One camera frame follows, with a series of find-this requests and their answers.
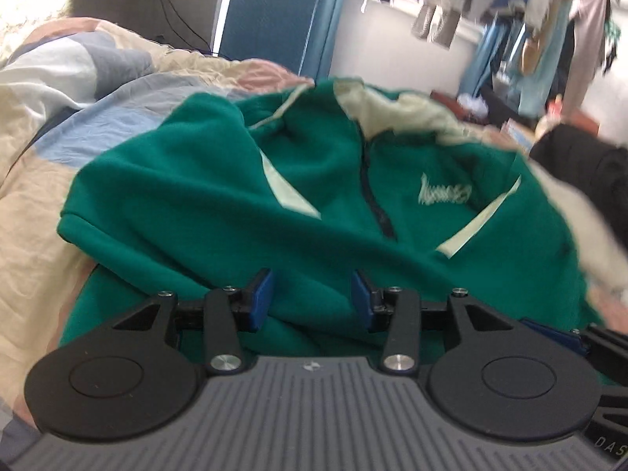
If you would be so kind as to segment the green fleece sweatshirt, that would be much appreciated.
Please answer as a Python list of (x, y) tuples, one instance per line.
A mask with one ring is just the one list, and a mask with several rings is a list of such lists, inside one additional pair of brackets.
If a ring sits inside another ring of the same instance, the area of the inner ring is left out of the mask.
[(526, 159), (470, 138), (427, 97), (356, 80), (239, 102), (199, 93), (77, 174), (58, 232), (96, 269), (71, 342), (162, 290), (276, 288), (248, 355), (377, 356), (350, 281), (444, 300), (463, 287), (513, 319), (599, 321), (580, 252)]

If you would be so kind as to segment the white and grey garment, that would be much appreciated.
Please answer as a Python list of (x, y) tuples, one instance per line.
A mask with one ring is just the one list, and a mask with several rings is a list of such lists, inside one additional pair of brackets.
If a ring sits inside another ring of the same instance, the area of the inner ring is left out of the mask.
[(606, 220), (578, 189), (559, 181), (533, 159), (528, 166), (570, 229), (586, 278), (613, 301), (627, 306), (627, 251)]

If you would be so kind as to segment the black jacket on bed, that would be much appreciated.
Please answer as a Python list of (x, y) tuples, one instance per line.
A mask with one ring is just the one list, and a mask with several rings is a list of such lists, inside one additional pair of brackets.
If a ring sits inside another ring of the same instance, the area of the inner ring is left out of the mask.
[(529, 152), (559, 181), (587, 196), (627, 251), (627, 149), (560, 124)]

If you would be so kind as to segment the light blue hanging garment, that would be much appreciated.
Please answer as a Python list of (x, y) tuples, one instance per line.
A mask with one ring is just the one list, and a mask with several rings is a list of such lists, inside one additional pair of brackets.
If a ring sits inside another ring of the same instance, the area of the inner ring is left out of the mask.
[(553, 0), (543, 27), (524, 45), (513, 89), (519, 115), (535, 118), (544, 111), (562, 52), (573, 0)]

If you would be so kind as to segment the patchwork pastel quilt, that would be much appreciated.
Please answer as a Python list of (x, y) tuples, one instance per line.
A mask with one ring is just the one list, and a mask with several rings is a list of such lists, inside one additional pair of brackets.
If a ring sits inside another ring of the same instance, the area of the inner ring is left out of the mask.
[(156, 128), (186, 97), (229, 100), (298, 86), (264, 60), (160, 45), (117, 24), (64, 18), (1, 61), (1, 456), (38, 434), (24, 402), (32, 366), (60, 343), (93, 261), (57, 234), (77, 171)]

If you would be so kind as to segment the pink hanging garment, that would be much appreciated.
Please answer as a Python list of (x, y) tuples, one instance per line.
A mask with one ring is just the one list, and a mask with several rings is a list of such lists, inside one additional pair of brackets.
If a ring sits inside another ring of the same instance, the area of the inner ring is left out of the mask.
[(571, 120), (579, 110), (601, 64), (608, 0), (574, 0), (574, 53), (563, 95), (562, 116)]

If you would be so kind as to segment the striped hanging garment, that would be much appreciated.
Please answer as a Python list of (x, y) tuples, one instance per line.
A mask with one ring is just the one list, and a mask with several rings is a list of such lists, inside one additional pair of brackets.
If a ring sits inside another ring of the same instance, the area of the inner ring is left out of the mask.
[(433, 43), (449, 49), (453, 43), (461, 19), (461, 14), (454, 10), (424, 3), (411, 29), (412, 35), (424, 42)]

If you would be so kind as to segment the teal window curtain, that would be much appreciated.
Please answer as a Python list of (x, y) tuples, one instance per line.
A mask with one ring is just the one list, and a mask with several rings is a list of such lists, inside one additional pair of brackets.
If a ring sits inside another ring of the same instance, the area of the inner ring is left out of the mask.
[(300, 74), (314, 80), (329, 75), (344, 0), (318, 0)]

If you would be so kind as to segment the blue padded folding panel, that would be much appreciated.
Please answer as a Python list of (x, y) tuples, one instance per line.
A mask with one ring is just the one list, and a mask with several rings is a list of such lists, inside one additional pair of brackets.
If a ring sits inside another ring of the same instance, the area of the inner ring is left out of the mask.
[(219, 54), (301, 72), (318, 0), (229, 0)]

